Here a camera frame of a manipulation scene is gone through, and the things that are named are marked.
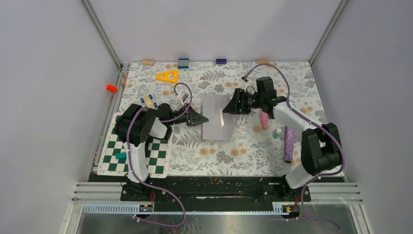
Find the tan lined letter paper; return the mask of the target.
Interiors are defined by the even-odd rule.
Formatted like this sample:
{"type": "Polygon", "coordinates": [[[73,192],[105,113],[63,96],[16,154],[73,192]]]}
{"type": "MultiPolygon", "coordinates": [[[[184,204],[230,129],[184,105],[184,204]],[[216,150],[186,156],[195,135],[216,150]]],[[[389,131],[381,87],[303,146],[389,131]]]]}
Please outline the tan lined letter paper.
{"type": "Polygon", "coordinates": [[[221,111],[220,111],[220,122],[221,122],[221,126],[224,127],[225,121],[224,121],[224,114],[223,114],[223,110],[222,110],[222,109],[221,109],[221,111]]]}

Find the grey paper envelope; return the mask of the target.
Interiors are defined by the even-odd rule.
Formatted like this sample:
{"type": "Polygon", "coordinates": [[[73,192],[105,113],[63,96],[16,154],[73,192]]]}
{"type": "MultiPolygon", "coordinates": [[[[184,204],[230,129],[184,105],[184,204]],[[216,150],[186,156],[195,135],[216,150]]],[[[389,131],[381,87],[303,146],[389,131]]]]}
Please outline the grey paper envelope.
{"type": "Polygon", "coordinates": [[[202,124],[203,140],[229,141],[232,138],[239,116],[224,113],[224,127],[221,126],[220,122],[220,111],[227,106],[230,99],[228,95],[203,95],[202,115],[209,120],[209,122],[202,124]]]}

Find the small glue stick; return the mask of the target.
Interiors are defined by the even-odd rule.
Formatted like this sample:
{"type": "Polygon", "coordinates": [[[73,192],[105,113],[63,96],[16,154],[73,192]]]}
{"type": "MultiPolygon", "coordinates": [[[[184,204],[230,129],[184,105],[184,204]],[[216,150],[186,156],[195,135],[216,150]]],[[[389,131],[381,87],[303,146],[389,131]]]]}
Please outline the small glue stick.
{"type": "Polygon", "coordinates": [[[280,134],[281,134],[281,133],[282,133],[281,128],[275,129],[275,130],[273,131],[273,138],[274,138],[274,139],[278,139],[278,138],[280,137],[280,134]]]}

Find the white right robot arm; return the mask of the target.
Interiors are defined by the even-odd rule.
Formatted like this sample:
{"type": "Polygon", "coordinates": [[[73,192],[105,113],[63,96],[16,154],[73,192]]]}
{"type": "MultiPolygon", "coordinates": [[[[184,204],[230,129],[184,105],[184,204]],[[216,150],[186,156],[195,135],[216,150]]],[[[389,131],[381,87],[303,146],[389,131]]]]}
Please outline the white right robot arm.
{"type": "Polygon", "coordinates": [[[314,181],[323,172],[344,166],[338,128],[333,123],[311,121],[294,109],[289,99],[277,96],[273,80],[262,77],[256,80],[257,91],[249,93],[237,88],[223,113],[248,115],[252,109],[261,109],[270,119],[276,119],[301,135],[301,164],[282,177],[279,193],[287,201],[293,200],[300,187],[314,181]]]}

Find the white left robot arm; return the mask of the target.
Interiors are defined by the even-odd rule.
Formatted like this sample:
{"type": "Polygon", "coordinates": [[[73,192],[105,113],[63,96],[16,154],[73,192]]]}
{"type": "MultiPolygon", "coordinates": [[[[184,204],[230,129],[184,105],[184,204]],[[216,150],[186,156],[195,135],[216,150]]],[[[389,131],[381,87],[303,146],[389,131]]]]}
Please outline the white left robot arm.
{"type": "Polygon", "coordinates": [[[167,103],[157,108],[131,104],[115,122],[114,133],[124,143],[129,163],[128,179],[136,183],[132,194],[139,200],[146,200],[151,194],[150,185],[144,183],[149,176],[145,160],[145,146],[149,137],[169,140],[172,125],[185,123],[197,126],[209,119],[196,112],[188,103],[179,110],[172,110],[167,103]]]}

